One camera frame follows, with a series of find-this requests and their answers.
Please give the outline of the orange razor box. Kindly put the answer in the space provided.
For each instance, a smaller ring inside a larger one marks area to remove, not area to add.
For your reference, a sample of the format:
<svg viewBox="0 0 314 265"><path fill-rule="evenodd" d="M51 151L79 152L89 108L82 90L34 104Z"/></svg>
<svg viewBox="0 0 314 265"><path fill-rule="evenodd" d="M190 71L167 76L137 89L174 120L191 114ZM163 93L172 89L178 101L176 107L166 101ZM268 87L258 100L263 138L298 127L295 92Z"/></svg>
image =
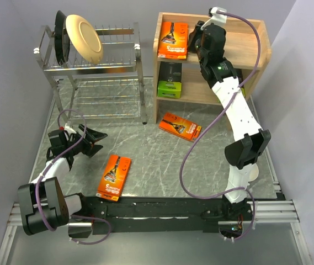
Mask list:
<svg viewBox="0 0 314 265"><path fill-rule="evenodd" d="M158 44L158 58L185 60L187 58L188 25L163 22Z"/></svg>
<svg viewBox="0 0 314 265"><path fill-rule="evenodd" d="M111 155L99 182L96 197L117 202L122 194L132 160Z"/></svg>
<svg viewBox="0 0 314 265"><path fill-rule="evenodd" d="M187 141L195 141L202 127L172 113L166 113L159 123L159 128Z"/></svg>

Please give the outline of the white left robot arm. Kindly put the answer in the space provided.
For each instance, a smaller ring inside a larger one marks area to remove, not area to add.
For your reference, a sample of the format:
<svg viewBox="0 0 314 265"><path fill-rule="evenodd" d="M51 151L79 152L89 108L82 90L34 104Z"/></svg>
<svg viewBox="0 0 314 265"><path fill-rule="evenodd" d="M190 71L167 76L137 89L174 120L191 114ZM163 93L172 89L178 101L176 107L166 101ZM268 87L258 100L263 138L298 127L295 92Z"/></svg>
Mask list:
<svg viewBox="0 0 314 265"><path fill-rule="evenodd" d="M92 211L82 193L64 195L59 180L72 169L78 154L91 158L102 148L97 142L108 135L79 125L79 131L69 126L48 134L50 147L45 168L29 184L18 188L22 227L27 235L54 231L68 224L70 217L85 221Z"/></svg>

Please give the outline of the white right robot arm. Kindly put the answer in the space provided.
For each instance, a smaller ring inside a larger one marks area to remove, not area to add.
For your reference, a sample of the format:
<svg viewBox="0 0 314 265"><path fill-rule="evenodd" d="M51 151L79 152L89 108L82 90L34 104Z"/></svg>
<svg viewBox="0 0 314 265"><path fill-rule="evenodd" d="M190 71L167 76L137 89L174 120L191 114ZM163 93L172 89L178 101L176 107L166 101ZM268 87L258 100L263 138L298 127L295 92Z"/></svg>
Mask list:
<svg viewBox="0 0 314 265"><path fill-rule="evenodd" d="M230 122L234 142L225 147L229 176L221 207L223 216L234 220L241 213L240 202L247 197L248 183L257 178L258 157L271 139L253 116L243 96L236 69L224 57L226 30L213 23L198 21L189 35L188 50L196 53L200 72L212 92L218 97Z"/></svg>

